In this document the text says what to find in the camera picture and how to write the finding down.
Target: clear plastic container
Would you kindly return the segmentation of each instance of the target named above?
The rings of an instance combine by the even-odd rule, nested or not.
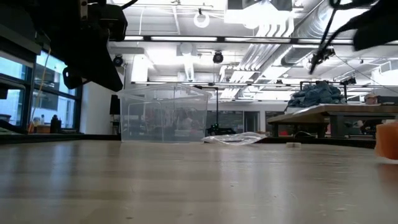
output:
[[[179,83],[120,91],[122,142],[201,141],[210,95]]]

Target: small white object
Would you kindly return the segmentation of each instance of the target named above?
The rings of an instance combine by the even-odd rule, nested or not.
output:
[[[299,142],[287,142],[286,143],[286,147],[289,147],[289,148],[300,148],[301,147],[301,143],[299,143]]]
[[[210,17],[205,12],[203,12],[202,15],[205,16],[205,20],[203,22],[199,22],[198,17],[200,16],[200,14],[196,13],[195,17],[193,18],[193,23],[199,28],[206,28],[210,23]]]

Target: table surface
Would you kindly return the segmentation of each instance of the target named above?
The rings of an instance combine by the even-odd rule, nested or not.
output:
[[[398,114],[398,106],[389,105],[318,105],[283,114],[267,120],[268,123],[329,123],[328,113],[392,113]]]
[[[398,165],[284,144],[0,146],[0,223],[398,223]]]

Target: black camera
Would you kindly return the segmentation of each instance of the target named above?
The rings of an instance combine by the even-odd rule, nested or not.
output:
[[[121,67],[123,65],[123,56],[116,55],[113,59],[113,64],[115,67]]]
[[[214,63],[221,63],[224,60],[224,56],[220,51],[216,51],[213,57]]]

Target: window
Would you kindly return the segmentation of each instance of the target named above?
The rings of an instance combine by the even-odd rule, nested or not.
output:
[[[0,57],[0,73],[24,80],[26,78],[26,66]]]
[[[216,111],[207,111],[206,128],[216,123]],[[219,111],[220,128],[232,128],[236,133],[243,133],[243,111]]]
[[[0,100],[1,119],[9,120],[10,124],[20,126],[23,100],[24,91],[8,90],[7,99]]]
[[[46,58],[47,53],[42,52],[34,65],[33,61],[0,51],[0,82],[5,86],[0,89],[0,119],[27,129],[33,118],[43,116],[44,125],[50,125],[57,115],[62,128],[78,129],[80,114],[76,112],[80,111],[81,88],[69,90],[65,86],[62,72],[66,65],[51,55],[43,76]]]
[[[63,93],[68,93],[70,95],[76,95],[76,90],[69,90],[67,86],[63,83],[63,69],[67,66],[61,60],[53,56],[49,56],[47,60],[47,68],[45,70],[45,75],[43,79],[45,59],[47,58],[47,53],[42,52],[36,58],[36,68],[35,68],[35,84],[41,85],[43,82],[43,87],[52,88]]]
[[[51,124],[51,119],[57,115],[62,122],[62,128],[74,128],[75,100],[43,91],[39,96],[39,102],[37,102],[38,90],[34,90],[33,95],[31,109],[33,118],[40,119],[44,116],[44,124]]]

